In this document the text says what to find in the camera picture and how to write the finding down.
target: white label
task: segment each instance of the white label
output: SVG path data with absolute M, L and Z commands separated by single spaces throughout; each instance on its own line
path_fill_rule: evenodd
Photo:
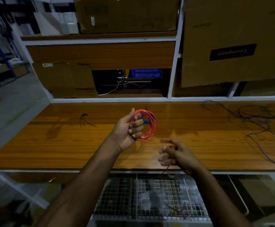
M 53 63 L 44 63 L 43 67 L 53 67 Z
M 95 25 L 94 17 L 91 17 L 91 25 Z

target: black label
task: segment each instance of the black label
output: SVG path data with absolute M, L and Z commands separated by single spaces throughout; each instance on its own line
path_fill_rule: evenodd
M 255 49 L 256 44 L 246 44 L 227 48 L 213 49 L 210 53 L 210 61 L 253 56 Z

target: blue plastic crate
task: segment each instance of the blue plastic crate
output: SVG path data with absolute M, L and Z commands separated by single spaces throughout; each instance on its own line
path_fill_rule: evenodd
M 132 78 L 160 77 L 161 69 L 131 69 Z

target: shelf frame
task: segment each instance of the shelf frame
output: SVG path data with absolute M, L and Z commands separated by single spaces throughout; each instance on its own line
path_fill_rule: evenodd
M 104 43 L 140 43 L 140 42 L 156 42 L 156 41 L 175 41 L 173 63 L 170 75 L 170 84 L 167 97 L 136 97 L 136 98 L 77 98 L 77 99 L 55 99 L 47 89 L 44 89 L 50 103 L 105 103 L 105 102 L 190 102 L 190 101 L 262 101 L 275 100 L 275 96 L 234 96 L 240 82 L 233 83 L 227 96 L 206 96 L 206 97 L 173 97 L 172 90 L 177 67 L 177 59 L 182 57 L 179 53 L 181 36 L 184 22 L 184 0 L 181 0 L 180 14 L 177 26 L 177 35 L 169 37 L 144 37 L 144 38 L 103 38 L 103 39 L 74 39 L 74 40 L 38 40 L 38 41 L 23 41 L 21 39 L 18 26 L 11 24 L 13 35 L 18 40 L 22 51 L 26 55 L 30 64 L 33 64 L 26 46 L 37 45 L 65 45 L 65 44 L 104 44 Z

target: black wire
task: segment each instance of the black wire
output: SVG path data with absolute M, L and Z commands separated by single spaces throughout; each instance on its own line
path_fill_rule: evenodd
M 227 110 L 231 115 L 237 117 L 237 118 L 241 118 L 241 119 L 246 119 L 247 121 L 253 123 L 253 124 L 256 124 L 257 126 L 260 126 L 262 129 L 262 131 L 259 131 L 259 132 L 252 132 L 250 134 L 248 134 L 247 136 L 249 138 L 251 138 L 255 143 L 256 145 L 258 146 L 258 148 L 261 150 L 261 152 L 263 153 L 263 155 L 269 159 L 272 163 L 275 164 L 275 161 L 272 160 L 265 152 L 264 150 L 262 149 L 262 147 L 260 146 L 260 144 L 252 137 L 252 135 L 256 135 L 256 134 L 260 134 L 260 133 L 264 133 L 265 131 L 268 131 L 272 134 L 275 135 L 275 133 L 273 131 L 270 130 L 270 120 L 271 119 L 275 119 L 275 113 L 273 113 L 272 111 L 270 111 L 267 107 L 264 107 L 264 106 L 261 106 L 261 105 L 246 105 L 246 106 L 243 106 L 243 107 L 240 107 L 237 111 L 230 111 L 228 108 L 226 108 L 223 104 L 221 104 L 220 102 L 216 102 L 216 101 L 213 101 L 213 100 L 205 100 L 203 103 L 202 103 L 202 107 L 211 111 L 208 107 L 205 106 L 205 102 L 214 102 L 214 103 L 217 103 L 219 104 L 220 106 L 222 106 L 225 110 Z M 259 107 L 260 109 L 266 111 L 266 113 L 263 113 L 263 114 L 259 114 L 259 115 L 252 115 L 252 114 L 248 114 L 248 113 L 245 113 L 245 112 L 242 112 L 242 109 L 243 108 L 248 108 L 248 107 Z
M 91 124 L 91 123 L 89 123 L 89 122 L 87 122 L 87 121 L 85 120 L 84 117 L 87 116 L 87 115 L 88 115 L 88 114 L 84 113 L 84 114 L 82 114 L 81 117 L 80 117 L 80 127 L 81 127 L 81 128 L 82 128 L 81 121 L 82 121 L 82 123 L 83 123 L 84 126 L 86 126 L 85 123 L 84 123 L 84 121 L 85 121 L 87 124 L 91 125 L 91 126 L 95 126 L 95 125 L 93 125 L 93 124 Z

